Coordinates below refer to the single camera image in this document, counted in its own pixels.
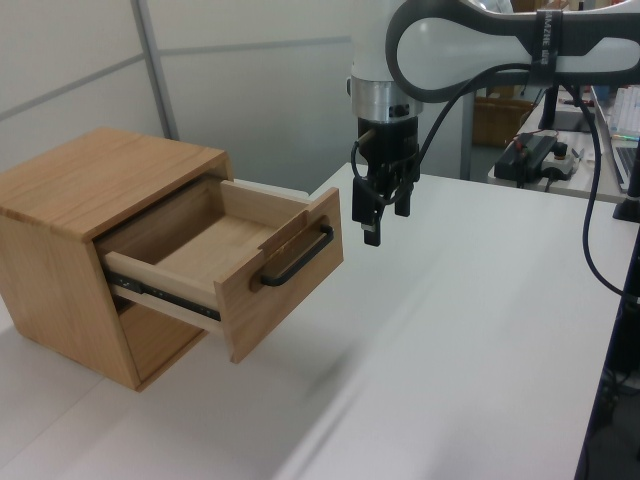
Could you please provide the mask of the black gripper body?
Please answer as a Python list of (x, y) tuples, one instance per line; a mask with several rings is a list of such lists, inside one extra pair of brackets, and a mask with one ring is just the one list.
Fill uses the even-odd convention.
[(372, 131), (373, 137), (359, 148), (367, 163), (368, 176), (405, 176), (413, 168), (418, 152), (417, 117), (396, 123), (358, 119), (358, 135)]

